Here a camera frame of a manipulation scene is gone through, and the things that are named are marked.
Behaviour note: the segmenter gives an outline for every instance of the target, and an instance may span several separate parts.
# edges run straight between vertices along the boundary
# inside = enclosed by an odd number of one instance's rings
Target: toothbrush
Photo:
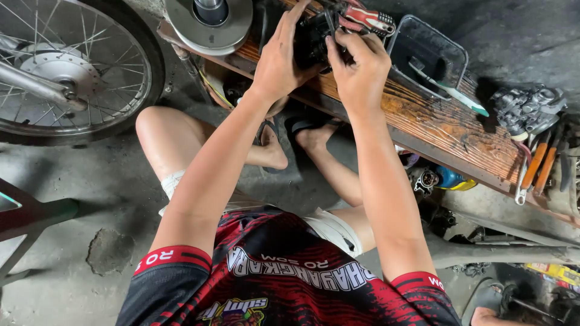
[[[456,100],[460,101],[461,103],[467,105],[467,107],[471,108],[473,111],[475,111],[475,112],[477,112],[485,117],[490,116],[490,114],[487,113],[487,111],[484,109],[483,106],[475,103],[472,99],[465,96],[463,93],[461,93],[457,89],[455,89],[453,87],[446,86],[446,85],[442,84],[441,82],[435,81],[435,80],[433,80],[433,78],[430,78],[429,76],[427,76],[423,72],[423,68],[425,68],[425,65],[421,61],[419,61],[419,59],[412,57],[411,61],[409,61],[409,66],[411,68],[413,68],[413,70],[415,70],[421,77],[425,78],[428,82],[430,82],[433,85],[437,85],[437,87],[446,91],[449,95],[451,95],[452,97],[454,97]]]

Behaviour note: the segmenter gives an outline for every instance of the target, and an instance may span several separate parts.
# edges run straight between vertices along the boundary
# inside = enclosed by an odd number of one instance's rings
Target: metal disc
[[[201,23],[193,13],[193,0],[166,0],[167,18],[188,46],[203,54],[223,56],[246,41],[252,24],[252,0],[227,0],[229,15],[220,26]]]

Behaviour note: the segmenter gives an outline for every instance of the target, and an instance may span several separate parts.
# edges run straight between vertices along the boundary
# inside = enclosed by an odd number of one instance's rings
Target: wooden plank
[[[258,46],[252,41],[247,41],[233,55],[215,57],[203,55],[189,48],[177,37],[173,27],[166,21],[160,23],[158,33],[170,43],[253,79],[253,72],[260,57]],[[466,94],[473,94],[475,86],[464,79],[461,90]],[[343,121],[349,121],[346,110],[339,100],[332,74],[312,79],[290,96]],[[391,81],[385,84],[382,108],[395,144],[500,193],[513,196],[521,157],[509,140],[509,134],[505,129],[498,127],[495,133],[485,133],[476,120],[475,112],[463,107],[459,102],[423,99]],[[488,169],[489,166],[495,166],[493,171],[503,174],[494,174]],[[527,201],[546,214],[580,227],[580,221],[546,210],[545,203],[536,201],[531,195]]]

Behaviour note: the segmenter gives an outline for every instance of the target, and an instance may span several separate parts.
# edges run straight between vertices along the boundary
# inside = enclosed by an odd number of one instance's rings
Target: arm
[[[264,47],[254,82],[186,169],[161,219],[150,252],[189,245],[210,257],[222,211],[270,106],[318,73],[298,71],[293,60],[296,22],[310,1],[285,12]]]
[[[347,47],[355,61],[345,64],[336,43],[327,38],[328,59],[353,127],[362,201],[383,274],[390,281],[413,271],[434,274],[415,196],[380,108],[389,55],[375,34],[361,37],[337,31],[336,41]]]

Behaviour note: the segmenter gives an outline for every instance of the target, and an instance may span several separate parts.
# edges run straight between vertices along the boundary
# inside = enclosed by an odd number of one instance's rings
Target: logo on jersey
[[[210,326],[261,326],[264,320],[264,309],[268,305],[267,298],[242,301],[229,299],[223,305],[214,302],[213,305],[200,312],[196,320],[209,320]]]

